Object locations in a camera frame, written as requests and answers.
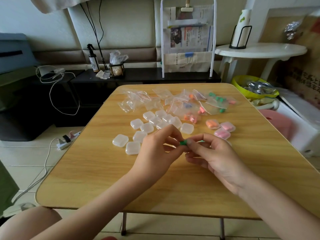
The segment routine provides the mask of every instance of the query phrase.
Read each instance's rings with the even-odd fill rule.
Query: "square plastic case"
[[[164,116],[164,117],[162,118],[162,121],[169,123],[169,120],[170,120],[171,118],[173,118],[173,116],[170,115],[170,114],[167,114],[166,116]]]
[[[162,110],[158,110],[155,112],[155,115],[157,117],[159,117],[160,119],[162,119],[163,117],[165,117],[167,115],[167,113],[162,109]]]
[[[217,137],[222,138],[223,140],[227,140],[231,136],[229,131],[222,128],[216,130],[213,134]]]
[[[128,141],[129,137],[119,134],[113,139],[112,144],[118,147],[124,147]]]
[[[210,120],[207,120],[205,122],[205,124],[207,125],[207,127],[211,130],[216,130],[216,129],[219,129],[220,128],[220,124],[217,120],[215,119],[210,119]]]
[[[159,117],[155,116],[153,117],[151,120],[149,120],[149,123],[153,126],[158,125],[160,122],[162,122],[162,119],[160,119]]]
[[[140,127],[141,131],[142,132],[145,132],[147,134],[149,134],[150,132],[153,132],[154,128],[152,126],[152,124],[150,124],[149,122],[143,124],[141,127]]]
[[[147,121],[149,121],[149,120],[151,120],[153,117],[155,117],[156,115],[153,113],[153,112],[151,112],[151,111],[148,111],[148,112],[146,112],[146,113],[144,113],[143,114],[143,117],[147,120]]]
[[[130,141],[127,143],[125,147],[125,153],[128,155],[135,155],[140,152],[140,142],[138,141]]]
[[[143,138],[145,138],[148,134],[146,132],[138,130],[134,136],[132,137],[133,141],[138,141],[142,143]]]
[[[160,130],[162,128],[165,128],[167,125],[169,125],[169,123],[167,123],[166,121],[162,121],[159,124],[157,124],[156,128]]]
[[[226,131],[229,131],[229,132],[233,132],[236,129],[236,127],[233,124],[231,124],[230,122],[228,122],[228,121],[221,123],[220,127],[222,129],[225,129]]]
[[[130,122],[130,125],[132,126],[132,128],[134,128],[135,130],[139,129],[140,126],[143,125],[143,122],[141,119],[135,119],[133,121]]]
[[[177,129],[179,129],[182,126],[182,122],[177,116],[171,118],[169,120],[169,124],[174,125],[175,127],[177,127]]]
[[[193,133],[194,128],[193,124],[183,123],[180,128],[180,132],[190,135]]]

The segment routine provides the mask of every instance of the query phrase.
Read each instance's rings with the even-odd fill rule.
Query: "aluminum foil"
[[[287,37],[287,40],[292,40],[297,33],[297,29],[302,23],[302,19],[298,21],[293,21],[290,24],[287,24],[286,28],[284,29],[284,33]]]
[[[276,91],[273,86],[261,81],[249,81],[243,88],[256,94],[273,94]]]

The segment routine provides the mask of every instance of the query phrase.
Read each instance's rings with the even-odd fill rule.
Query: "pink stool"
[[[282,115],[281,113],[278,113],[276,111],[270,110],[270,109],[261,109],[259,110],[260,113],[264,117],[266,117],[267,120],[286,138],[290,139],[291,132],[294,128],[294,125],[292,121]]]

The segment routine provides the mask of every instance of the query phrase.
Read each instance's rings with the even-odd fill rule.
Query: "wooden table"
[[[39,204],[53,208],[77,209],[98,196],[132,167],[135,155],[112,144],[118,134],[132,136],[130,121],[140,118],[145,108],[125,113],[117,102],[122,89],[143,90],[154,95],[159,85],[118,87],[91,119],[78,139],[43,181],[36,193]],[[231,95],[241,102],[226,113],[203,116],[193,135],[213,133],[206,119],[230,121],[236,126],[229,141],[242,160],[259,176],[285,192],[320,217],[320,174],[231,84],[167,84],[173,94],[183,88],[212,90]],[[172,214],[224,218],[258,219],[240,198],[230,193],[209,170],[189,164],[182,155],[153,187],[130,203],[124,212]]]

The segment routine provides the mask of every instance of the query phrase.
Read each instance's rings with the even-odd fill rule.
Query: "green cloth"
[[[0,161],[0,218],[3,211],[12,206],[12,198],[18,191],[18,185]]]

